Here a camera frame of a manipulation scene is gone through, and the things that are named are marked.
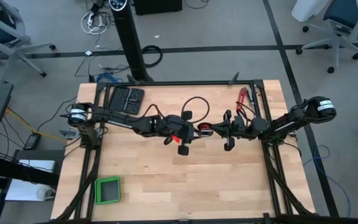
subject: wooden tabletop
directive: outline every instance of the wooden tabletop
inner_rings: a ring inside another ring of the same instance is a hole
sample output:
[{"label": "wooden tabletop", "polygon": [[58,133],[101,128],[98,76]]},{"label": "wooden tabletop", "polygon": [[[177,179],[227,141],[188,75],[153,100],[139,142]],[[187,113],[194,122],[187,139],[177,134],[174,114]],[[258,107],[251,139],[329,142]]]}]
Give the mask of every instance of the wooden tabletop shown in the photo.
[{"label": "wooden tabletop", "polygon": [[[278,118],[287,112],[280,82],[265,80],[264,84],[272,117]],[[151,103],[158,105],[163,114],[180,114],[187,99],[202,96],[211,107],[205,122],[219,123],[227,109],[236,110],[235,101],[242,87],[249,88],[247,85],[137,87],[145,90],[139,114]],[[96,84],[82,84],[78,102],[93,102],[95,90]],[[197,119],[205,114],[206,105],[195,100],[186,109],[192,110]],[[152,109],[149,115],[152,114],[157,112]],[[210,138],[193,141],[189,145],[189,156],[179,156],[175,142],[164,146],[163,138],[143,138],[129,129],[106,126],[109,132],[103,137],[98,178],[118,175],[121,201],[95,205],[92,221],[256,218],[265,212],[275,216],[259,140],[236,140],[235,148],[226,152],[225,139],[215,133]],[[285,141],[296,145],[293,138]],[[59,216],[76,194],[84,154],[84,149],[77,149],[64,160],[52,218]],[[289,188],[313,212],[298,151],[282,145],[280,155]],[[82,217],[88,195],[84,196]],[[284,210],[281,197],[280,205]]]}]

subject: office chair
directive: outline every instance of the office chair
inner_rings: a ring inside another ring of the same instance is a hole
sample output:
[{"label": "office chair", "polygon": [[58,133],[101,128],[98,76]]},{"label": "office chair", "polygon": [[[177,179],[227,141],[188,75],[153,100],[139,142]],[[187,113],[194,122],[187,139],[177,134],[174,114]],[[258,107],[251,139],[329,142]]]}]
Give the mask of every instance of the office chair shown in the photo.
[{"label": "office chair", "polygon": [[47,75],[27,59],[24,54],[43,47],[50,47],[55,50],[56,46],[48,42],[24,47],[25,44],[29,43],[30,37],[25,35],[24,22],[19,11],[0,0],[0,59],[8,56],[6,70],[1,81],[4,81],[5,75],[10,72],[10,67],[16,59],[21,59],[28,66],[34,68],[42,77]]},{"label": "office chair", "polygon": [[[302,54],[302,49],[309,49],[320,45],[325,45],[324,49],[329,49],[331,48],[330,46],[332,46],[335,66],[329,67],[327,72],[334,73],[335,69],[339,67],[340,46],[355,52],[356,54],[353,55],[353,59],[358,60],[358,48],[352,44],[358,40],[358,7],[356,0],[333,0],[323,20],[330,21],[333,32],[310,24],[311,28],[318,31],[325,38],[302,46],[301,49],[296,50],[296,54]],[[303,27],[303,32],[308,31],[308,26]]]}]

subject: green tray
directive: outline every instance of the green tray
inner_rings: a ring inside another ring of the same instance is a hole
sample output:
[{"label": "green tray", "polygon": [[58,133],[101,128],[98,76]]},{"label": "green tray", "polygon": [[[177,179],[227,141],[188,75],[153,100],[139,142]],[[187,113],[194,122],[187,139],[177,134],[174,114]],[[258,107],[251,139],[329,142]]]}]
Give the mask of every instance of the green tray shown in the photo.
[{"label": "green tray", "polygon": [[94,186],[94,203],[96,205],[114,203],[121,199],[119,177],[117,176],[97,179]]}]

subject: white label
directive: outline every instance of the white label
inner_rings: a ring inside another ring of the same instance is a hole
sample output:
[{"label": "white label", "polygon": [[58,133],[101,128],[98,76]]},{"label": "white label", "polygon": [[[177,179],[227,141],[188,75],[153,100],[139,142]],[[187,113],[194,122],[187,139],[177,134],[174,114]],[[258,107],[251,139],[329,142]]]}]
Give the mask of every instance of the white label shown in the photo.
[{"label": "white label", "polygon": [[321,111],[321,110],[325,110],[325,109],[328,109],[328,108],[334,108],[334,105],[319,106],[319,107],[317,107],[317,110]]},{"label": "white label", "polygon": [[124,128],[132,128],[132,126],[129,126],[129,125],[126,125],[126,124],[121,124],[121,123],[118,123],[118,122],[115,122],[115,121],[108,121],[109,124],[115,124],[115,125],[118,125],[118,126],[121,126],[121,127],[124,127]]},{"label": "white label", "polygon": [[284,125],[284,126],[281,126],[281,127],[277,128],[277,129],[274,130],[274,131],[279,131],[279,130],[285,128],[285,127],[288,127],[289,125],[291,125],[291,124],[293,124],[293,123],[295,123],[295,122],[293,122],[293,121],[292,121],[292,122],[289,122],[288,124],[286,124],[286,125]]},{"label": "white label", "polygon": [[326,104],[332,104],[331,100],[324,100],[324,101],[320,102],[321,106],[326,105]]},{"label": "white label", "polygon": [[[81,109],[71,109],[70,113],[85,113],[85,110],[81,110]],[[78,118],[78,119],[82,119],[82,120],[86,120],[86,116],[83,114],[72,114],[71,115],[72,118]]]}]

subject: chair base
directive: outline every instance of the chair base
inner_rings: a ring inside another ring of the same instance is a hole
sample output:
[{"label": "chair base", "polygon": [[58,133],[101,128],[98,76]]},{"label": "chair base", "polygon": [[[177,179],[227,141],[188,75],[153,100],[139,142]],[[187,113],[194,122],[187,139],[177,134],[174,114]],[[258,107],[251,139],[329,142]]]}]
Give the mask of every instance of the chair base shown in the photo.
[{"label": "chair base", "polygon": [[356,54],[353,56],[353,59],[358,59],[358,48],[350,41],[348,41],[345,37],[337,35],[331,30],[325,30],[313,24],[310,24],[310,27],[322,34],[324,36],[324,39],[302,46],[301,49],[296,50],[296,54],[301,54],[300,50],[302,49],[310,49],[312,47],[317,47],[321,45],[325,45],[324,49],[328,49],[329,46],[332,46],[334,66],[328,68],[328,73],[334,73],[335,69],[339,67],[339,49],[341,48],[341,46],[355,52]]},{"label": "chair base", "polygon": [[31,45],[31,46],[28,46],[28,47],[20,46],[20,47],[13,48],[14,52],[12,54],[10,54],[10,55],[5,54],[4,52],[0,52],[0,59],[2,59],[3,57],[8,56],[7,65],[6,65],[6,68],[5,68],[4,75],[1,78],[1,82],[5,82],[6,75],[11,72],[12,64],[17,59],[22,60],[28,66],[30,66],[31,68],[36,70],[42,77],[47,76],[47,74],[43,70],[41,70],[38,66],[36,66],[28,58],[25,57],[26,53],[29,53],[29,52],[32,52],[32,51],[35,51],[35,50],[38,50],[38,49],[42,49],[44,47],[49,47],[51,50],[56,49],[55,45],[53,45],[50,42],[47,42],[47,43],[38,44],[38,45]]}]

